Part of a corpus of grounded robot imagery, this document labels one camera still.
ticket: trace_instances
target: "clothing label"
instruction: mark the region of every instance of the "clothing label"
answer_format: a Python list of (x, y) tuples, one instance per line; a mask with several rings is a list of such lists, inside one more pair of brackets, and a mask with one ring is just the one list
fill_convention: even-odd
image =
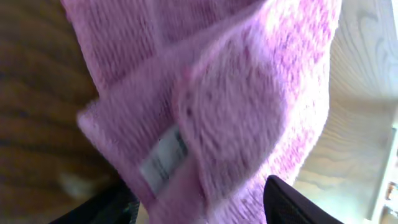
[(142, 163), (140, 172), (152, 192), (157, 195), (187, 156), (178, 126), (169, 128)]

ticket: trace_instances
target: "wood grain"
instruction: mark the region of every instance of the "wood grain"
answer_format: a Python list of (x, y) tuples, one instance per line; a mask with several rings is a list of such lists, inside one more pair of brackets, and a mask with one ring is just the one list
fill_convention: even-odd
[(46, 223), (112, 182), (76, 125), (96, 96), (59, 0), (0, 1), (0, 223)]
[(344, 0), (331, 48), (330, 113), (295, 188), (345, 223), (362, 223), (391, 146), (398, 45), (390, 0)]

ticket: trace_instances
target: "pink scarf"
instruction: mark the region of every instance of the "pink scarf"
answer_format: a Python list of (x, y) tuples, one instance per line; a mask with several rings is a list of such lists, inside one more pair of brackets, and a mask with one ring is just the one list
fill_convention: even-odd
[[(327, 119), (341, 1), (63, 5), (100, 95), (80, 128), (150, 222), (265, 223), (267, 176), (293, 184)], [(155, 146), (167, 130), (184, 146)]]

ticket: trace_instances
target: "wooden surface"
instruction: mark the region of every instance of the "wooden surface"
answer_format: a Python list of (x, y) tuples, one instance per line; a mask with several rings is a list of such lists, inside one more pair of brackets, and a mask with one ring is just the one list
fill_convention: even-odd
[(330, 114), (294, 187), (345, 223), (369, 216), (398, 105), (390, 0), (344, 0), (331, 50)]
[(110, 182), (76, 126), (96, 95), (59, 0), (0, 1), (0, 223), (45, 223)]

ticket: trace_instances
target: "knitted texture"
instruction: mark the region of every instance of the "knitted texture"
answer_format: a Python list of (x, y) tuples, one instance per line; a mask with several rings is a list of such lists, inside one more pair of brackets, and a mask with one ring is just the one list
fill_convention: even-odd
[[(265, 223), (328, 114), (340, 0), (64, 0), (100, 93), (79, 115), (151, 223)], [(154, 195), (139, 172), (177, 123), (188, 156)]]

